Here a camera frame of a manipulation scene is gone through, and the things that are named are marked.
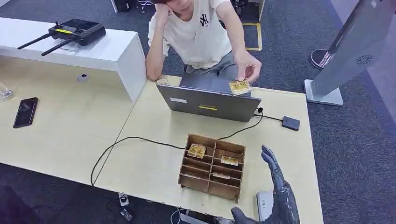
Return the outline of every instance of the young man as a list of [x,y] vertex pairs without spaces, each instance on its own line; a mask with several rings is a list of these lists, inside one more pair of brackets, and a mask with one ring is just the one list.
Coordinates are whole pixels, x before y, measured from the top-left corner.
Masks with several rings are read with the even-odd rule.
[[[245,49],[242,23],[230,0],[153,0],[156,13],[149,23],[147,76],[157,80],[169,46],[185,67],[182,86],[212,89],[211,79],[253,83],[261,63]],[[219,23],[222,20],[225,30]]]

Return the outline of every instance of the table surface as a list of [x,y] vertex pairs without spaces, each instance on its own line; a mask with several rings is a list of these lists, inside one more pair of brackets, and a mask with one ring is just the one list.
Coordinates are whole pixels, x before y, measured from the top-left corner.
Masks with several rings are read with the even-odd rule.
[[[180,82],[179,77],[168,76],[168,80],[171,85]],[[230,209],[238,206],[247,216],[258,220],[255,196],[259,191],[273,190],[268,166],[260,156],[261,145],[265,144],[275,153],[285,179],[293,188],[301,223],[323,223],[305,95],[252,88],[252,96],[262,99],[264,115],[279,119],[290,116],[300,120],[301,125],[295,132],[281,127],[277,120],[263,119],[258,126],[226,140],[246,146],[238,204],[181,188],[177,180],[183,150],[142,140],[126,140],[116,145],[95,186],[229,219],[232,219]],[[251,126],[258,120],[252,118],[250,123],[242,123],[173,112],[156,84],[147,81],[118,140],[139,136],[184,147],[189,133],[219,138]]]
[[[89,80],[77,82],[80,74]],[[0,82],[15,91],[0,101],[0,162],[90,184],[132,110],[118,74],[0,56]],[[33,124],[14,129],[20,101],[31,97],[39,99]]]

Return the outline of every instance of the chair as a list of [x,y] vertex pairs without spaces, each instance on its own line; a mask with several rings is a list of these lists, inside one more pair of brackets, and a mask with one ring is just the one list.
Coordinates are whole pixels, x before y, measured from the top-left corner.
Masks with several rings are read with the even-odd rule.
[[146,13],[144,7],[151,6],[153,3],[149,0],[136,0],[136,8],[139,8],[139,5],[141,6],[141,13]]

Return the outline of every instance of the mechanical hand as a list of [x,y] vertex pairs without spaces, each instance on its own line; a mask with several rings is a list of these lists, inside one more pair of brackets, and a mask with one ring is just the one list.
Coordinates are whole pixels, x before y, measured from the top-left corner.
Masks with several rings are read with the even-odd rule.
[[[266,146],[262,146],[261,156],[268,163],[272,182],[274,183],[272,214],[264,221],[264,224],[299,224],[300,218],[298,216],[296,199],[289,183],[283,177],[274,153]],[[246,217],[239,208],[232,208],[231,213],[234,217],[235,224],[258,223]]]

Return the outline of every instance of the circular base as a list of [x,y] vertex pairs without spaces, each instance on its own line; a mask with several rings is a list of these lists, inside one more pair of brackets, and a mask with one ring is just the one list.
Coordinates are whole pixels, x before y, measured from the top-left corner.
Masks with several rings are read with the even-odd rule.
[[5,92],[0,93],[0,100],[7,100],[14,96],[14,92],[12,90],[6,90]]
[[322,70],[324,67],[320,66],[320,62],[323,60],[325,57],[325,54],[327,53],[327,50],[324,49],[319,49],[315,50],[311,53],[310,57],[310,63],[317,69]]

